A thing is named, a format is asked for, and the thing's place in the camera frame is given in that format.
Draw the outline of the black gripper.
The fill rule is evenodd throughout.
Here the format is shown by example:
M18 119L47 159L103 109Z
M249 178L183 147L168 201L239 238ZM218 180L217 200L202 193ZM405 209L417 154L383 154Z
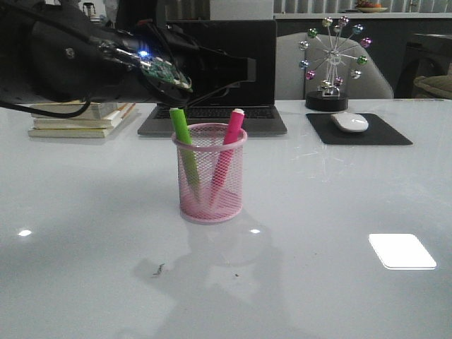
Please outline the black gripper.
M160 57L174 64L192 82L193 92L174 85L137 76L140 89L135 101L167 106L192 106L216 96L238 83L252 82L256 77L256 61L247 56L231 55L204 45L195 32L182 23L164 26L141 20L133 27L140 41L136 53L140 59Z

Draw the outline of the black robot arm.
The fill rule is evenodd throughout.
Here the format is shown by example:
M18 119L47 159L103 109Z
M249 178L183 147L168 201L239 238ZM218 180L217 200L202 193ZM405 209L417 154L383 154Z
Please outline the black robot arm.
M166 24L162 1L120 1L114 27L75 1L1 2L1 105L156 102L185 107L256 77L253 59Z

